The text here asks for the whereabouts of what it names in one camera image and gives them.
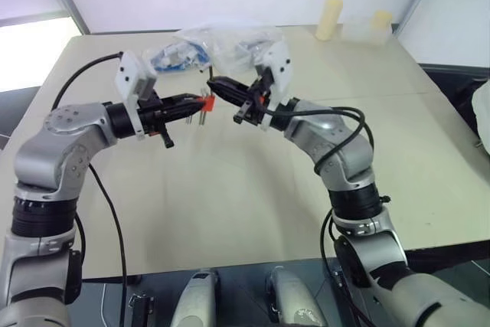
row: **table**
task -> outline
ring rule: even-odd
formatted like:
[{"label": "table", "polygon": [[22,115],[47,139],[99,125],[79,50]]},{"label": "table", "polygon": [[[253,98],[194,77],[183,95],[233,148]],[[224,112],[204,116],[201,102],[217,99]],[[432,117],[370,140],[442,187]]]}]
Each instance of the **table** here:
[{"label": "table", "polygon": [[[383,47],[317,41],[309,27],[283,28],[294,77],[291,93],[327,106],[356,106],[374,131],[380,193],[406,249],[490,237],[490,161],[476,137],[397,40]],[[11,222],[19,146],[41,127],[57,91],[86,62],[117,51],[166,44],[171,33],[73,38],[0,155],[0,232]],[[72,85],[62,104],[120,101],[117,62]],[[252,73],[236,77],[251,83]],[[166,75],[161,96],[199,93],[199,72]],[[319,228],[330,208],[309,157],[281,133],[237,125],[237,108],[217,101],[205,126],[171,123],[176,147],[158,137],[125,139],[93,165],[121,221],[129,274],[319,257]],[[84,278],[120,275],[109,208],[87,174],[78,211],[87,233]],[[327,255],[334,255],[327,244]]]}]

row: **silver robotic arm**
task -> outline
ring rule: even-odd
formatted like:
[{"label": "silver robotic arm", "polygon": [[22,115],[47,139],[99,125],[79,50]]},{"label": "silver robotic arm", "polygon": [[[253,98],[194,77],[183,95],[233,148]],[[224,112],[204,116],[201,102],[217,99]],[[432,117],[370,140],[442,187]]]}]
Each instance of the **silver robotic arm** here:
[{"label": "silver robotic arm", "polygon": [[227,77],[211,78],[208,85],[224,100],[240,106],[235,122],[259,125],[265,113],[272,115],[270,126],[283,132],[319,166],[317,173],[328,190],[332,218],[341,233],[335,252],[352,283],[369,289],[398,325],[487,326],[490,311],[484,306],[442,280],[408,268],[384,205],[387,199],[379,196],[374,183],[373,150],[363,136],[356,136],[324,161],[323,156],[353,132],[338,115],[294,116],[291,112],[331,108],[291,99],[276,105],[275,114],[265,109],[270,86],[286,70],[289,59],[278,62],[279,66],[259,65],[260,77],[250,87]]},{"label": "silver robotic arm", "polygon": [[[173,142],[165,124],[204,106],[182,94],[140,101],[145,134]],[[134,136],[122,103],[63,106],[15,158],[15,204],[0,268],[0,327],[68,327],[66,304],[80,294],[81,255],[72,250],[77,200],[90,160],[118,139]]]}]

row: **clear plastic bag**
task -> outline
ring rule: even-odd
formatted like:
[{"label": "clear plastic bag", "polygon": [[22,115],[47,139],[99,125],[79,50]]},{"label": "clear plastic bag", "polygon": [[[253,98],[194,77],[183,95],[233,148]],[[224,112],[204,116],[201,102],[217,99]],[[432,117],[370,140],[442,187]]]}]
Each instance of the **clear plastic bag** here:
[{"label": "clear plastic bag", "polygon": [[258,24],[217,23],[178,31],[175,37],[199,45],[222,74],[253,69],[256,60],[277,41],[282,32]]}]

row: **black cable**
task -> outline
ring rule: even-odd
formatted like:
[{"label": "black cable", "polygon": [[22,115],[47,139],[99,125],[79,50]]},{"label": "black cable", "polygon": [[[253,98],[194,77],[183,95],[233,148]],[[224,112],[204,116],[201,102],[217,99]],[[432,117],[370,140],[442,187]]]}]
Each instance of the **black cable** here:
[{"label": "black cable", "polygon": [[367,325],[367,327],[376,327],[376,325],[358,308],[358,306],[354,304],[352,298],[346,294],[348,293],[348,291],[345,292],[343,288],[335,282],[335,278],[332,273],[332,270],[330,270],[330,266],[328,265],[328,261],[327,261],[327,256],[325,255],[325,230],[327,228],[327,223],[331,215],[332,215],[332,209],[330,209],[330,211],[328,211],[327,215],[325,216],[325,219],[323,220],[322,223],[322,229],[320,230],[320,253],[322,255],[323,264],[325,265],[325,268],[330,278],[333,280],[335,285],[337,285],[337,287],[340,289],[340,294],[342,294],[345,300],[347,301],[349,307],[351,308],[351,311],[357,317],[359,317],[362,320],[362,322],[364,322]]},{"label": "black cable", "polygon": [[86,240],[85,240],[85,230],[83,229],[82,221],[78,216],[78,213],[75,213],[75,222],[77,223],[78,232],[80,233],[80,244],[81,249],[80,253],[82,255],[82,264],[85,261],[85,250],[86,250]]},{"label": "black cable", "polygon": [[94,65],[97,65],[98,63],[102,63],[103,61],[106,60],[111,60],[111,59],[117,59],[121,58],[123,55],[123,52],[120,51],[117,54],[111,54],[111,55],[106,55],[105,57],[99,57],[96,60],[92,60],[91,62],[85,64],[83,67],[81,67],[79,70],[77,70],[73,76],[70,77],[69,80],[61,87],[60,92],[58,92],[58,95],[56,96],[56,99],[54,99],[53,106],[51,107],[51,110],[56,109],[60,105],[61,97],[63,97],[64,93],[67,92],[68,87],[80,76],[85,70],[90,69]]},{"label": "black cable", "polygon": [[119,238],[119,250],[121,252],[121,265],[122,265],[122,293],[121,293],[121,309],[119,314],[119,326],[124,327],[124,318],[126,317],[126,294],[128,288],[127,281],[127,269],[126,269],[126,253],[124,251],[124,240],[123,240],[123,232],[121,231],[121,225],[119,224],[119,218],[117,217],[116,209],[114,208],[113,201],[110,199],[109,194],[107,193],[104,185],[100,181],[99,175],[96,170],[93,168],[91,164],[89,164],[89,169],[93,174],[97,184],[99,185],[102,194],[106,198],[107,203],[109,204],[110,211],[113,214],[114,224],[117,229],[117,237]]},{"label": "black cable", "polygon": [[[80,76],[85,70],[88,70],[89,68],[93,67],[94,65],[97,65],[98,63],[102,63],[106,60],[112,60],[112,59],[117,59],[121,58],[123,55],[123,52],[120,51],[117,54],[111,54],[107,55],[105,57],[99,57],[96,60],[92,60],[88,64],[84,65],[81,67],[79,70],[77,70],[73,76],[70,77],[70,79],[61,87],[60,92],[56,96],[53,102],[53,106],[51,107],[51,110],[54,110],[58,108],[61,98],[63,95],[67,92],[68,87],[73,83],[74,80],[78,76]],[[114,224],[116,225],[117,229],[117,237],[119,238],[119,250],[121,253],[121,268],[122,268],[122,295],[121,295],[121,306],[120,306],[120,315],[119,315],[119,326],[124,327],[124,322],[125,322],[125,317],[126,317],[126,294],[127,294],[127,269],[126,269],[126,253],[124,251],[124,240],[123,240],[123,233],[121,231],[121,226],[119,224],[119,218],[117,217],[116,209],[114,208],[114,204],[112,200],[110,199],[109,194],[107,193],[106,189],[104,188],[104,185],[102,184],[102,181],[100,180],[99,175],[97,174],[96,169],[92,166],[92,164],[89,164],[89,169],[93,174],[93,177],[96,180],[96,183],[99,185],[99,188],[101,192],[103,193],[109,207],[111,210],[111,213],[113,214],[113,219],[114,219]],[[85,253],[86,253],[86,239],[85,239],[85,231],[83,229],[82,221],[78,214],[75,214],[75,222],[77,223],[78,231],[80,232],[80,242],[81,242],[81,253],[82,253],[82,263],[85,259]]]},{"label": "black cable", "polygon": [[[343,149],[347,144],[352,142],[355,137],[359,135],[362,129],[366,129],[366,133],[369,138],[369,143],[374,149],[374,138],[371,129],[367,126],[366,124],[366,116],[362,111],[359,109],[356,109],[354,107],[346,107],[346,106],[340,106],[340,107],[332,107],[331,109],[319,109],[319,110],[304,110],[304,111],[272,111],[268,110],[261,102],[260,102],[260,95],[257,94],[254,97],[254,103],[262,113],[271,115],[271,116],[276,116],[276,117],[294,117],[294,116],[312,116],[312,115],[342,115],[342,116],[348,116],[349,118],[352,118],[356,121],[359,122],[358,126],[352,132],[346,139],[344,139],[342,142],[340,142],[338,145],[336,145],[333,149],[328,151],[326,154],[324,154],[316,163],[315,163],[315,173],[317,175],[320,174],[322,165],[330,159],[335,153],[339,152],[341,149]],[[357,116],[348,113],[348,111],[352,111],[354,113],[357,113]]]},{"label": "black cable", "polygon": [[[342,283],[347,283],[344,275],[339,275],[340,276],[340,279],[342,281]],[[352,299],[352,296],[351,296],[351,293],[349,292],[349,290],[345,290],[345,293],[343,294],[345,295],[345,297],[348,299],[347,303],[350,305],[351,303],[354,304],[354,300]],[[354,323],[356,325],[356,327],[362,327],[361,325],[361,321],[359,320],[359,316],[356,314],[356,313],[353,313],[353,320],[354,320]]]},{"label": "black cable", "polygon": [[332,239],[332,241],[336,241],[337,239],[335,239],[333,227],[334,219],[333,217],[330,217],[330,221],[328,222],[328,235],[330,236],[330,239]]},{"label": "black cable", "polygon": [[[54,99],[53,106],[51,107],[51,111],[53,111],[54,109],[58,108],[58,106],[60,105],[61,98],[67,92],[68,87],[85,70],[93,67],[94,65],[96,65],[98,63],[102,63],[103,61],[112,60],[112,59],[116,59],[116,58],[121,58],[122,55],[123,55],[123,52],[120,51],[117,54],[111,54],[111,55],[106,55],[105,57],[99,57],[96,60],[92,60],[88,64],[85,64],[83,67],[81,67],[79,70],[77,70],[70,77],[70,79],[68,79],[67,82],[65,82],[65,84],[61,87],[60,92],[58,92],[58,95],[56,95],[56,98]],[[86,238],[85,238],[85,230],[83,229],[83,224],[82,224],[82,221],[81,221],[80,217],[78,216],[78,213],[75,214],[75,222],[77,223],[78,232],[80,233],[80,248],[81,248],[80,249],[80,252],[81,252],[81,255],[82,255],[82,264],[83,264],[83,262],[85,261],[85,253],[86,253],[86,249],[87,249],[87,241],[86,241]]]}]

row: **red component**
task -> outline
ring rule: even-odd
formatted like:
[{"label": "red component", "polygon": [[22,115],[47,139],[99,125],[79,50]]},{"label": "red component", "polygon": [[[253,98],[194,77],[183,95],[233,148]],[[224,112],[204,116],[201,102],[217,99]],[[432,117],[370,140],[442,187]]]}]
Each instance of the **red component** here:
[{"label": "red component", "polygon": [[204,101],[204,106],[201,109],[201,111],[204,111],[206,113],[209,113],[209,112],[213,111],[214,101],[216,100],[216,96],[215,95],[201,97],[199,100],[200,101]]}]

